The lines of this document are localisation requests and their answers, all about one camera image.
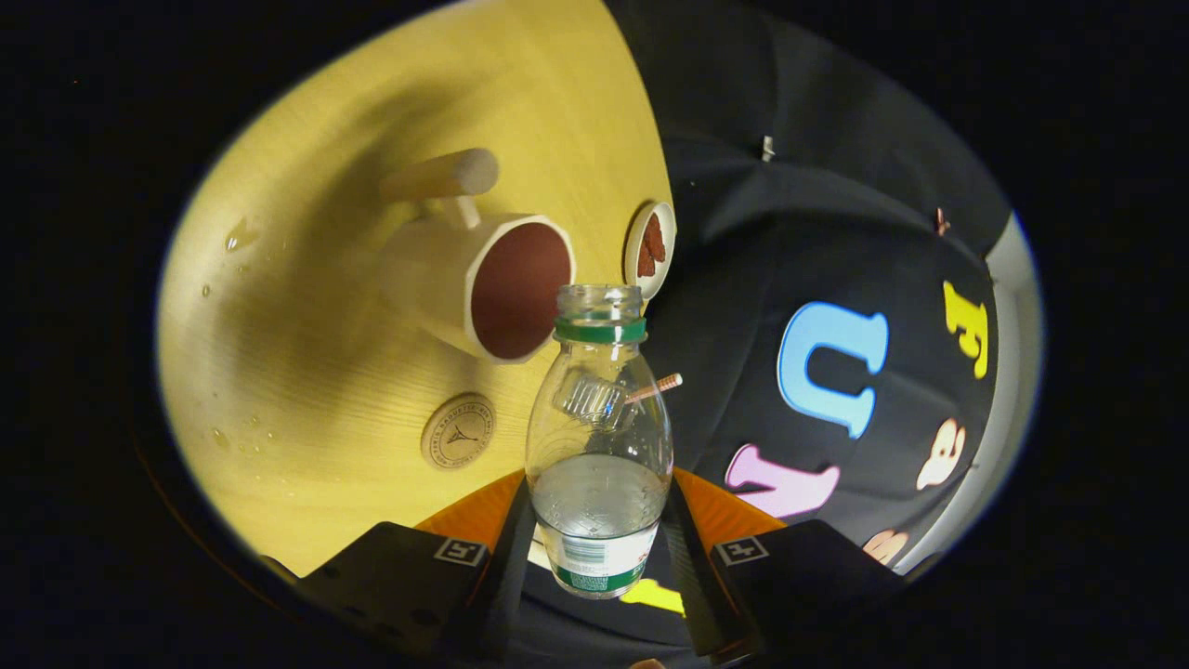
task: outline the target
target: mug handle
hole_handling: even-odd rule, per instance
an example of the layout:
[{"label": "mug handle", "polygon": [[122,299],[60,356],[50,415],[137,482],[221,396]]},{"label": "mug handle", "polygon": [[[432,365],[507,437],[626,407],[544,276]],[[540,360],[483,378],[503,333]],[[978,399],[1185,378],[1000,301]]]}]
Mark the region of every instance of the mug handle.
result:
[{"label": "mug handle", "polygon": [[443,198],[447,216],[466,229],[479,225],[473,195],[482,195],[499,178],[499,163],[487,149],[466,149],[416,163],[379,182],[385,202]]}]

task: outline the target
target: black cloth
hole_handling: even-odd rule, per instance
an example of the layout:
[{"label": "black cloth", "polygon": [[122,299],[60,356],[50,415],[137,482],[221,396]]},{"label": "black cloth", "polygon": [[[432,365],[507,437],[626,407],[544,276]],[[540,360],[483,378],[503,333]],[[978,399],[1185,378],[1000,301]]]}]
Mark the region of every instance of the black cloth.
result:
[{"label": "black cloth", "polygon": [[728,0],[606,0],[640,68],[661,138],[679,222],[680,175],[671,140],[723,149],[743,168],[760,159],[818,168],[863,183],[984,255],[1011,204],[986,165],[916,95],[795,25]]},{"label": "black cloth", "polygon": [[[942,282],[984,304],[995,330],[982,255],[1009,204],[942,119],[825,40],[718,0],[608,6],[652,101],[678,216],[675,259],[649,304],[643,347],[658,375],[685,380],[666,397],[675,465],[734,493],[761,490],[724,481],[748,443],[782,467],[836,466],[841,479],[828,503],[785,520],[820,518],[857,545],[887,529],[906,532],[902,556],[961,484],[994,391],[998,337],[987,375],[974,379],[945,324]],[[772,162],[761,160],[763,135],[773,138]],[[944,236],[935,231],[937,207],[952,223]],[[813,301],[888,321],[880,374],[828,349],[809,361],[814,383],[876,393],[857,440],[794,411],[778,387],[785,328]],[[949,418],[967,430],[955,473],[917,491]],[[660,537],[646,578],[677,589]],[[534,632],[537,625],[549,633]],[[512,652],[520,665],[615,667],[653,656],[668,667],[704,665],[677,650],[685,635],[675,613],[572,598],[530,566]],[[598,659],[575,659],[585,649],[598,649]]]}]

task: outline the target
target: orange straw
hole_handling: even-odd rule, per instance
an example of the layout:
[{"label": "orange straw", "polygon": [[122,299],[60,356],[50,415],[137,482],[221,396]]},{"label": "orange straw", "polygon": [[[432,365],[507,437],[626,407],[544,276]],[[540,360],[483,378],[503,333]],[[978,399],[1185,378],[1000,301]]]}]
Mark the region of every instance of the orange straw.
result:
[{"label": "orange straw", "polygon": [[659,393],[663,393],[666,391],[672,391],[673,389],[677,389],[680,385],[681,385],[681,375],[680,374],[669,374],[668,377],[659,380],[656,383],[656,387],[655,389],[644,389],[642,391],[636,391],[635,393],[628,396],[628,399],[624,400],[623,404],[630,405],[633,403],[638,403],[640,400],[648,399],[648,398],[650,398],[653,396],[656,396]]}]

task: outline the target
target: white label sticker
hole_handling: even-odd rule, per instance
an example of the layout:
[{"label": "white label sticker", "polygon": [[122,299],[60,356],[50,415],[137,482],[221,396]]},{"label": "white label sticker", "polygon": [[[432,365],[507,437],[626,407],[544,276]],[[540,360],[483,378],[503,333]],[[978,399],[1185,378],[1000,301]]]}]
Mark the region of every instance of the white label sticker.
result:
[{"label": "white label sticker", "polygon": [[554,567],[584,576],[610,578],[631,572],[648,560],[659,525],[654,523],[650,528],[614,539],[570,537],[553,528],[540,528],[545,550]]}]

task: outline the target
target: yellow table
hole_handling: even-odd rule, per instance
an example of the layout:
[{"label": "yellow table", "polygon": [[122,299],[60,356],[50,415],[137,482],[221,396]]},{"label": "yellow table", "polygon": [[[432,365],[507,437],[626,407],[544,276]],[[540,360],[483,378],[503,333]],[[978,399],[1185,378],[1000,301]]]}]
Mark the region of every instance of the yellow table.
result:
[{"label": "yellow table", "polygon": [[[480,364],[385,307],[378,250],[413,204],[379,179],[471,146],[499,159],[480,212],[541,213],[579,282],[621,282],[627,226],[672,201],[643,83],[598,0],[479,0],[397,27],[257,118],[196,191],[170,248],[158,362],[177,443],[256,551],[304,575],[380,520],[415,525],[522,466],[556,345]],[[487,452],[440,472],[433,411],[496,408]]]}]

